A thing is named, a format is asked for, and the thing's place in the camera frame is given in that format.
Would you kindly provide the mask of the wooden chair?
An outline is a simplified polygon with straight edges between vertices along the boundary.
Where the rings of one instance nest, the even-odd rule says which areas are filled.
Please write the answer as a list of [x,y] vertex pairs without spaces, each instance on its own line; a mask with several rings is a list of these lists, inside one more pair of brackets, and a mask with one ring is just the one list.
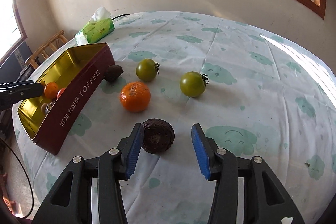
[[59,48],[68,43],[68,39],[64,36],[64,31],[60,30],[50,39],[48,39],[42,46],[40,46],[26,61],[25,65],[31,65],[34,69],[37,69],[39,64],[37,58],[42,56],[44,60],[47,60],[51,53],[55,53]]

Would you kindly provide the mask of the large rough mandarin orange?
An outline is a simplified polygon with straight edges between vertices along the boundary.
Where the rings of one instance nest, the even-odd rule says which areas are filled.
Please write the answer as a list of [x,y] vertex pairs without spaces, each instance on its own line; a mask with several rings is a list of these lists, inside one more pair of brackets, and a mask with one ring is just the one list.
[[149,105],[151,92],[148,86],[140,81],[126,84],[120,92],[120,103],[131,113],[140,113]]

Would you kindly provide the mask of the round dark passion fruit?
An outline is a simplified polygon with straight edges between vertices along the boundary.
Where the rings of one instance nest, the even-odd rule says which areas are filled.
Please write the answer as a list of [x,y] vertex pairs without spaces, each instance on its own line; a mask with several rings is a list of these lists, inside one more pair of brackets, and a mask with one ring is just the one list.
[[166,152],[172,146],[175,133],[174,129],[167,121],[151,118],[142,123],[143,142],[142,148],[151,154]]

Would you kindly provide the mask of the green tissue pack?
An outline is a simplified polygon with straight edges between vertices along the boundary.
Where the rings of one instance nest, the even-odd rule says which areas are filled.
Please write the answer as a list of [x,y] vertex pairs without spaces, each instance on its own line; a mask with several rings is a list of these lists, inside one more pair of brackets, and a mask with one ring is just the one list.
[[105,7],[99,7],[89,22],[75,35],[77,45],[94,44],[115,30],[111,13]]

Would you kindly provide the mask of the green tomato right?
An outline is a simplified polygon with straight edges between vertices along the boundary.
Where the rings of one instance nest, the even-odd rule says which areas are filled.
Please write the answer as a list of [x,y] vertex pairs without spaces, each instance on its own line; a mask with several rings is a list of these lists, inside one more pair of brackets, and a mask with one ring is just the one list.
[[188,97],[198,97],[206,90],[206,85],[209,84],[209,77],[205,74],[190,71],[182,75],[179,86],[181,92]]

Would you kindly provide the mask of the green tomato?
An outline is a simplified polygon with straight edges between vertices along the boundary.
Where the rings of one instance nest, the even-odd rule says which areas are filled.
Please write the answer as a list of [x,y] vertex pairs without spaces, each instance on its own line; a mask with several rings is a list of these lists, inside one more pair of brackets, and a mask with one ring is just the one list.
[[136,67],[135,73],[140,80],[149,82],[159,74],[160,64],[152,59],[143,59]]
[[181,92],[188,97],[198,97],[206,90],[206,85],[209,84],[209,77],[205,74],[190,71],[182,75],[179,86]]

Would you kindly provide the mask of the maroon gold toffee tin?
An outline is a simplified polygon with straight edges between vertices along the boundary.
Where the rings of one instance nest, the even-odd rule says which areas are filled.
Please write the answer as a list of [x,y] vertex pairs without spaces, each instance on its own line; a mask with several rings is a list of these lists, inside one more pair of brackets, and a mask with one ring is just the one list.
[[77,116],[113,64],[107,43],[65,50],[38,78],[65,89],[51,110],[47,114],[41,111],[42,104],[49,102],[45,96],[24,100],[18,107],[19,120],[30,140],[57,155]]

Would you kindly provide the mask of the wrinkled dark passion fruit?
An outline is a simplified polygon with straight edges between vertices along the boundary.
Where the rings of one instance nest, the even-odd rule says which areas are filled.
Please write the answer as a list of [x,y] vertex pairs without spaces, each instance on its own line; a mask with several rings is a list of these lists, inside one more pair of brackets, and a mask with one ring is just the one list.
[[104,80],[108,83],[114,83],[123,74],[123,69],[120,65],[110,65],[104,73]]

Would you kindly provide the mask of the red tomato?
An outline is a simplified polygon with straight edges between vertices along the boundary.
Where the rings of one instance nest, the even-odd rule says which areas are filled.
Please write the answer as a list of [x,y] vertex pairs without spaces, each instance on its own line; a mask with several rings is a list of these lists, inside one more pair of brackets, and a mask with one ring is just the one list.
[[64,91],[65,91],[65,88],[61,88],[57,93],[57,98],[59,98],[63,94]]

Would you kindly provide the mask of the green tomato left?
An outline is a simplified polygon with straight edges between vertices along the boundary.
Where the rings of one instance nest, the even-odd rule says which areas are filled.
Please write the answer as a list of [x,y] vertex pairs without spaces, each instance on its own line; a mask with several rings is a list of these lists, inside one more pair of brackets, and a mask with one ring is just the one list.
[[135,73],[140,80],[149,82],[159,74],[160,64],[152,59],[143,59],[136,67]]

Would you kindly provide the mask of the cloud print tablecloth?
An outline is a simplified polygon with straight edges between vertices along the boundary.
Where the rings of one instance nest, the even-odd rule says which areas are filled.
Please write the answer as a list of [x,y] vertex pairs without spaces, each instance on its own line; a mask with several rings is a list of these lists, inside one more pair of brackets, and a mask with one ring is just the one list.
[[[99,156],[135,123],[159,118],[173,126],[175,141],[162,155],[141,152],[134,175],[121,183],[129,223],[207,222],[215,183],[200,172],[191,141],[195,123],[234,155],[262,157],[304,221],[318,221],[335,195],[335,74],[318,57],[272,32],[214,16],[142,12],[115,27],[104,43],[123,74],[98,86],[57,155],[30,140],[13,107],[15,136],[38,199],[74,156]],[[160,64],[152,81],[135,73],[143,59]],[[195,98],[179,86],[190,71],[209,77]],[[151,100],[131,113],[119,96],[136,81],[148,86]]]

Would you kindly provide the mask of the mandarin orange with stem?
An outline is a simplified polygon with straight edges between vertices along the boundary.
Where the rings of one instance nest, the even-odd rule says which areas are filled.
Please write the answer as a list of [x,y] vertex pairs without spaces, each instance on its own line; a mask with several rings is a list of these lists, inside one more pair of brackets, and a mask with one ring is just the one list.
[[59,86],[55,82],[48,83],[44,88],[44,95],[47,99],[53,100],[57,97]]

